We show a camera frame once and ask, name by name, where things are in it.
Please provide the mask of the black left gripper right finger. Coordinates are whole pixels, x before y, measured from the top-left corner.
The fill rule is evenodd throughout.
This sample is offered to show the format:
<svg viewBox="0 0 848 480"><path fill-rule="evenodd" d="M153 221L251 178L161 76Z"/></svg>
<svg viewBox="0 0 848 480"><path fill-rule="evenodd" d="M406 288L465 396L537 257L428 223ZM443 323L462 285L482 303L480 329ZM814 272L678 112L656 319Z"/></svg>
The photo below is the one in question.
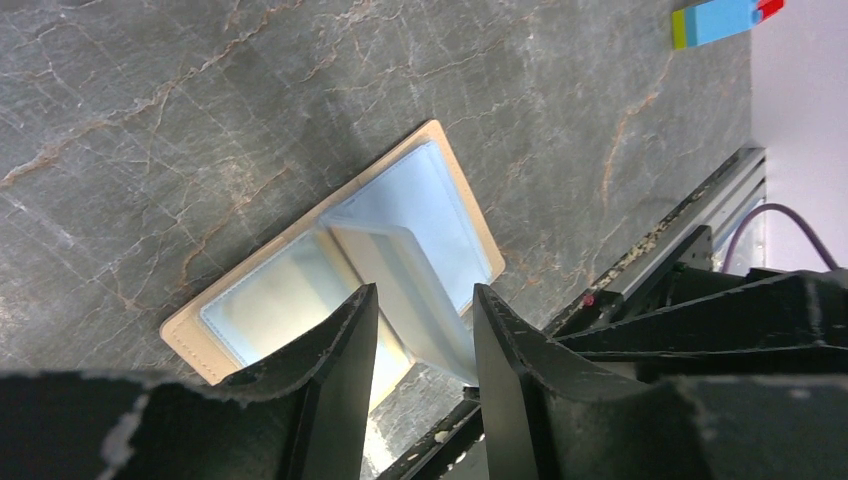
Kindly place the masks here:
<svg viewBox="0 0 848 480"><path fill-rule="evenodd" d="M642 383L557 344L483 284L473 322L493 479L847 475L843 375Z"/></svg>

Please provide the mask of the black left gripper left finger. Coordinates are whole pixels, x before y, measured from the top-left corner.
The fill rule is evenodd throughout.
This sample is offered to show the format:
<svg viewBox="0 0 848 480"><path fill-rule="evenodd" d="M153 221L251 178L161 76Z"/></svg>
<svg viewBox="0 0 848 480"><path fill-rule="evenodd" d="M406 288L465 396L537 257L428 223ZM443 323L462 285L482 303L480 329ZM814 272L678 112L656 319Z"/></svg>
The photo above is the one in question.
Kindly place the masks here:
<svg viewBox="0 0 848 480"><path fill-rule="evenodd" d="M355 479L378 291L214 386L161 371L5 371L5 479Z"/></svg>

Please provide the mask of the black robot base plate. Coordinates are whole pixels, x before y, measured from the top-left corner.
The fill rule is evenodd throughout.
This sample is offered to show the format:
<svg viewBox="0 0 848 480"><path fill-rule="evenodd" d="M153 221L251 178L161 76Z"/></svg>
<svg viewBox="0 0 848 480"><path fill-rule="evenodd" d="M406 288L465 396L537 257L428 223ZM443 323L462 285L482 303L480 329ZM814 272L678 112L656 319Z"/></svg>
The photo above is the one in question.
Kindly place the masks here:
<svg viewBox="0 0 848 480"><path fill-rule="evenodd" d="M766 153L742 148L675 207L588 290L544 327L553 336L624 320L662 305L659 289L675 267L743 274L764 265L761 221L731 242L743 218L766 197ZM366 479L438 479L469 458L481 473L484 439L479 390L456 388L445 400L423 391L420 380L402 381L398 398L404 420L422 423L427 405L447 407L388 467L367 461Z"/></svg>

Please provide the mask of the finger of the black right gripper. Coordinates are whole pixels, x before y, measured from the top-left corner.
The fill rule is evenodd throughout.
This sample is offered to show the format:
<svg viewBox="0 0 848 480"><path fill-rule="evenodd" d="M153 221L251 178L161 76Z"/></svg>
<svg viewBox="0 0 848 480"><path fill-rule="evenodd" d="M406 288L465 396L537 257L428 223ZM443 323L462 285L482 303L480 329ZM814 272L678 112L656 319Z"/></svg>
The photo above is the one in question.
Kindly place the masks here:
<svg viewBox="0 0 848 480"><path fill-rule="evenodd" d="M844 374L847 273L795 271L558 338L640 381L673 375Z"/></svg>

